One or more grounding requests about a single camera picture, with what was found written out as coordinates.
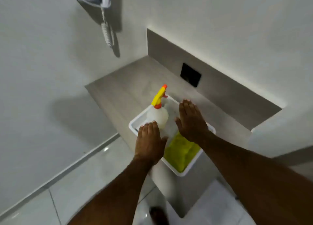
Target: white plastic bottle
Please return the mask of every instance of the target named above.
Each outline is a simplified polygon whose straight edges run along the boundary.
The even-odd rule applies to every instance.
[[[162,97],[167,97],[165,95],[166,88],[167,85],[164,84],[151,103],[153,107],[147,112],[147,121],[152,122],[155,120],[159,129],[164,129],[168,120],[168,112],[164,107],[162,107],[161,103]]]

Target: flush button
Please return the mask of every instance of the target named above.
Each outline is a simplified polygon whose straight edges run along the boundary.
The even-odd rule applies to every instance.
[[[201,78],[201,73],[191,68],[189,65],[182,64],[182,72],[180,76],[190,83],[192,86],[197,87]]]

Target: gray countertop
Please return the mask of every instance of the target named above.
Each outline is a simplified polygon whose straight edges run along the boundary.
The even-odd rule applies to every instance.
[[[217,136],[245,147],[251,134],[248,129],[151,57],[143,57],[86,88],[134,151],[136,135],[128,128],[128,124],[151,104],[163,84],[168,85],[166,93],[175,100],[186,98],[197,104],[206,122],[215,127]],[[205,153],[201,154],[184,177],[176,176],[162,161],[150,172],[152,180],[180,217],[187,214],[218,174],[217,168]]]

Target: tile floor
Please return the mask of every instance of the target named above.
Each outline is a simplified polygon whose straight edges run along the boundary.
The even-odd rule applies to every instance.
[[[133,153],[118,138],[74,169],[48,190],[0,221],[0,225],[65,225],[92,196],[129,164]],[[140,193],[133,225],[151,225],[151,206],[161,206],[171,225],[254,225],[249,214],[218,181],[214,181],[185,218],[179,218],[147,176]]]

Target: coiled cord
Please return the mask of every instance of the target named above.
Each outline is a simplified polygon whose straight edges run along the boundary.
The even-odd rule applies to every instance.
[[[107,45],[111,48],[113,48],[114,46],[114,32],[113,29],[111,27],[111,25],[109,25],[109,23],[107,22],[106,18],[105,18],[105,14],[104,14],[104,9],[101,8],[101,12],[102,12],[102,18],[103,18],[103,23],[101,23],[101,29],[102,29],[102,33],[105,39],[105,42],[107,43]]]

